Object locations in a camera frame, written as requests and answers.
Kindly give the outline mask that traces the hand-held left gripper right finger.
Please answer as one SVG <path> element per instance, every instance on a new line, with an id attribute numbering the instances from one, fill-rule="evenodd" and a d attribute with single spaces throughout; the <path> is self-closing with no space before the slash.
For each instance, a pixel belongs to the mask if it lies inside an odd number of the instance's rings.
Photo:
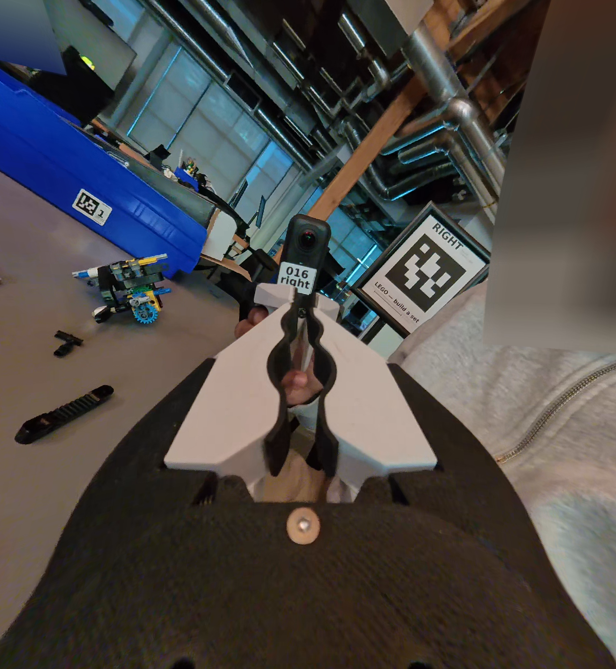
<path id="1" fill-rule="evenodd" d="M 371 478 L 431 471 L 438 459 L 386 360 L 315 300 L 308 311 L 313 372 L 322 385 L 314 445 L 342 501 Z"/>

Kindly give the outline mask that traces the black lego connector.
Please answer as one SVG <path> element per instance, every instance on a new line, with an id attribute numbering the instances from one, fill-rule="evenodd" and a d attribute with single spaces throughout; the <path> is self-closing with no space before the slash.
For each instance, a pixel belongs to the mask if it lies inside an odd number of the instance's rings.
<path id="1" fill-rule="evenodd" d="M 84 344 L 83 339 L 63 330 L 57 330 L 54 337 L 61 341 L 60 346 L 53 352 L 54 357 L 60 359 L 68 356 L 76 347 L 81 347 Z"/>

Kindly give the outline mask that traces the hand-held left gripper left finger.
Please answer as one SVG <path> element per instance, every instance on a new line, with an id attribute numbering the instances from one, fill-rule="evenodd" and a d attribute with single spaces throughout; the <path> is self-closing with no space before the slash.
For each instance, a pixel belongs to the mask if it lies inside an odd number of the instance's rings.
<path id="1" fill-rule="evenodd" d="M 277 309 L 213 360 L 164 463 L 241 478 L 254 500 L 289 444 L 283 377 L 292 366 L 295 305 Z"/>

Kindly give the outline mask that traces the black lego gear rack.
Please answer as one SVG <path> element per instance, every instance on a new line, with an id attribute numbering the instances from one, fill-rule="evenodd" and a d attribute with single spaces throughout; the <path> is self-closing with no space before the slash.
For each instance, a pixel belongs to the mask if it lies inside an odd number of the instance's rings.
<path id="1" fill-rule="evenodd" d="M 56 409 L 40 414 L 22 424 L 14 440 L 29 445 L 105 404 L 114 395 L 110 385 L 97 387 Z"/>

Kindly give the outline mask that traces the black office chair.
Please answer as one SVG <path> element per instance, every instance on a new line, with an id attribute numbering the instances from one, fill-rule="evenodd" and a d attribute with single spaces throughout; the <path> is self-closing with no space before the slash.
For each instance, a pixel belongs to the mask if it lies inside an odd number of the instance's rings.
<path id="1" fill-rule="evenodd" d="M 251 255 L 243 261 L 241 268 L 250 272 L 251 279 L 246 279 L 237 272 L 229 272 L 220 274 L 216 284 L 238 303 L 239 321 L 245 320 L 255 305 L 254 295 L 257 285 L 275 282 L 279 272 L 279 264 L 274 257 L 261 249 L 248 250 Z"/>

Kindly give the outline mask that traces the person's grey hoodie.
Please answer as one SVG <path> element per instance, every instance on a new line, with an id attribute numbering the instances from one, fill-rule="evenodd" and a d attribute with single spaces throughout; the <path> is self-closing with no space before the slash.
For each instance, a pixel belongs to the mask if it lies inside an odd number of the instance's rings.
<path id="1" fill-rule="evenodd" d="M 454 298 L 388 360 L 502 467 L 616 660 L 616 354 L 487 346 L 486 290 Z"/>

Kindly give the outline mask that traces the black flat screen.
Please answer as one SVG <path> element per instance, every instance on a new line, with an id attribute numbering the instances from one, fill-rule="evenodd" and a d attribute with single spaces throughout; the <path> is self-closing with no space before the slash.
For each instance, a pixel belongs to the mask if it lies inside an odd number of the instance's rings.
<path id="1" fill-rule="evenodd" d="M 115 82 L 110 86 L 96 69 L 97 63 L 69 45 L 61 53 L 65 74 L 38 71 L 31 77 L 29 88 L 84 128 L 111 103 L 117 84 L 135 57 L 136 52 L 128 48 L 121 58 L 114 57 L 109 62 L 105 57 L 98 62 L 105 68 L 112 65 Z"/>

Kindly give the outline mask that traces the partly built lego model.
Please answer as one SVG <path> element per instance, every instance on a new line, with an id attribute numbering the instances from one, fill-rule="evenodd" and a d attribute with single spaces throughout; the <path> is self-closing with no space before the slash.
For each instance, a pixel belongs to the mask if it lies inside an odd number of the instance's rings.
<path id="1" fill-rule="evenodd" d="M 99 290 L 104 305 L 92 312 L 96 323 L 130 312 L 140 324 L 152 324 L 163 308 L 161 296 L 171 292 L 170 288 L 158 286 L 169 268 L 164 263 L 167 258 L 167 254 L 130 258 L 73 272 L 72 276 Z"/>

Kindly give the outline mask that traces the wooden beam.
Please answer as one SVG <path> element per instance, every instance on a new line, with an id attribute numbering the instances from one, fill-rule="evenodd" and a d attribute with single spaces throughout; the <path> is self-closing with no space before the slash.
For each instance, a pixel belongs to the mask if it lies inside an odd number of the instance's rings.
<path id="1" fill-rule="evenodd" d="M 525 89 L 549 1 L 387 1 L 387 5 L 406 30 L 415 30 L 422 20 L 426 21 L 494 134 L 496 123 Z M 401 53 L 411 33 L 404 39 Z M 448 120 L 414 71 L 372 129 L 355 145 L 311 214 L 326 218 L 333 213 L 379 155 L 400 153 L 406 146 L 417 148 L 408 152 L 406 161 L 421 159 L 421 150 L 444 150 L 474 191 L 486 216 L 495 219 L 499 199 L 484 171 L 456 123 Z"/>

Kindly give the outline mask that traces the framed marker sign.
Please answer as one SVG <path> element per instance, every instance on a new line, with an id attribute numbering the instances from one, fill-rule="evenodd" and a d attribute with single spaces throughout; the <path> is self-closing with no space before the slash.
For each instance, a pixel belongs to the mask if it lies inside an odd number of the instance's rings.
<path id="1" fill-rule="evenodd" d="M 354 295 L 406 338 L 488 275 L 490 252 L 434 203 L 353 283 Z"/>

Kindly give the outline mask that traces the person's right hand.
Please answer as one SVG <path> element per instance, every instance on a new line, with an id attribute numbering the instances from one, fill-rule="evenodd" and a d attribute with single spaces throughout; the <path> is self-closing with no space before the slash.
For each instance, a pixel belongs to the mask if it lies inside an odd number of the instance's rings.
<path id="1" fill-rule="evenodd" d="M 269 311 L 265 306 L 240 306 L 240 318 L 234 329 L 234 338 L 239 339 L 244 336 L 268 315 Z M 282 379 L 289 407 L 310 403 L 322 390 L 322 384 L 314 375 L 313 358 L 304 365 L 304 349 L 305 343 L 296 339 L 292 344 L 292 366 Z"/>

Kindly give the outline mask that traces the blue plastic bin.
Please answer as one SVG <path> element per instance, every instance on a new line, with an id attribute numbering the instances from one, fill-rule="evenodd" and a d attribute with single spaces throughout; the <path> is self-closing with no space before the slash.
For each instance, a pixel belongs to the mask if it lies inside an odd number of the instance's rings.
<path id="1" fill-rule="evenodd" d="M 95 138 L 0 69 L 0 172 L 133 257 L 166 255 L 168 278 L 195 270 L 211 205 L 180 208 L 162 174 Z"/>

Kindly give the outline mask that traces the large metal duct pipe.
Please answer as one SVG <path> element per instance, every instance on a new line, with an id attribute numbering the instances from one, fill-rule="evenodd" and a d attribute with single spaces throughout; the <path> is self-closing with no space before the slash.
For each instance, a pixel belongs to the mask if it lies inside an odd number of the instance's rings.
<path id="1" fill-rule="evenodd" d="M 486 175 L 496 199 L 501 195 L 506 159 L 496 144 L 488 119 L 467 94 L 444 50 L 437 44 L 425 20 L 409 35 L 402 53 L 429 96 L 454 121 Z"/>

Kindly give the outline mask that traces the cluttered office desk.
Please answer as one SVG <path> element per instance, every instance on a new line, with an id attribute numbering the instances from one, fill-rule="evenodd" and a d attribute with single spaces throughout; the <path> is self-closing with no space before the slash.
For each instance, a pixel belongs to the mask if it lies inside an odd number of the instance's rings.
<path id="1" fill-rule="evenodd" d="M 162 162 L 167 157 L 167 150 L 160 146 L 159 151 L 146 154 L 143 160 L 155 171 L 161 172 L 166 181 L 175 184 L 169 188 L 167 198 L 205 229 L 201 259 L 249 279 L 249 272 L 229 257 L 232 247 L 245 249 L 247 246 L 244 238 L 247 223 L 226 201 L 207 187 L 204 176 L 180 167 L 171 170 Z"/>

